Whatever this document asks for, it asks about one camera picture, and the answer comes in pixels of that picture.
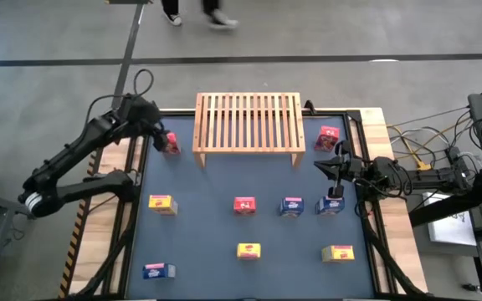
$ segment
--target yellow box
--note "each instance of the yellow box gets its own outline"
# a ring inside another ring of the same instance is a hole
[[[259,243],[238,243],[238,259],[260,259],[261,245]]]
[[[148,207],[164,215],[177,215],[177,203],[172,196],[150,196]]]
[[[323,263],[355,260],[352,246],[328,246],[321,250]]]

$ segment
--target blue table surface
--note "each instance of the blue table surface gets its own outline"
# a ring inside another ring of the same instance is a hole
[[[313,150],[322,125],[338,127],[341,117],[305,118],[306,153],[294,169],[288,155],[207,155],[205,169],[194,161],[194,118],[167,117],[177,134],[179,156],[150,148],[142,186],[131,256],[127,298],[370,298],[371,272],[361,220],[354,212],[356,193],[345,182],[346,208],[335,216],[317,216],[315,203],[333,184],[313,165],[334,154]],[[150,195],[172,195],[179,204],[175,217],[148,208]],[[236,196],[255,196],[257,213],[233,214]],[[300,196],[305,211],[299,218],[280,217],[286,196]],[[240,242],[259,242],[262,258],[236,258]],[[322,263],[328,245],[352,245],[355,260]],[[143,279],[148,263],[177,266],[174,279]]]

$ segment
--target blue box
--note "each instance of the blue box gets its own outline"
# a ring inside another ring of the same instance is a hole
[[[345,208],[345,200],[342,198],[330,198],[328,196],[323,196],[315,204],[315,214],[325,215],[325,214],[338,214],[341,210]]]
[[[170,263],[152,263],[142,268],[142,277],[150,278],[175,278],[176,266]]]
[[[301,197],[285,197],[280,202],[281,217],[298,217],[305,210],[305,201]]]

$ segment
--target red box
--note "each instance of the red box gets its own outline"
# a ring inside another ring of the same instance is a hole
[[[315,142],[316,151],[332,151],[340,138],[340,129],[331,126],[322,126],[321,132]]]
[[[182,149],[177,144],[176,134],[170,132],[167,134],[167,146],[163,151],[166,154],[178,155],[182,152]]]
[[[237,214],[255,214],[256,198],[253,196],[237,196],[233,200],[233,212]]]

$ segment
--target black pants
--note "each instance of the black pants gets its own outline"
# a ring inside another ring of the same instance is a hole
[[[210,14],[215,9],[220,8],[220,0],[202,0],[202,9],[205,14]],[[178,0],[161,0],[163,4],[163,10],[166,14],[178,14],[179,5]]]

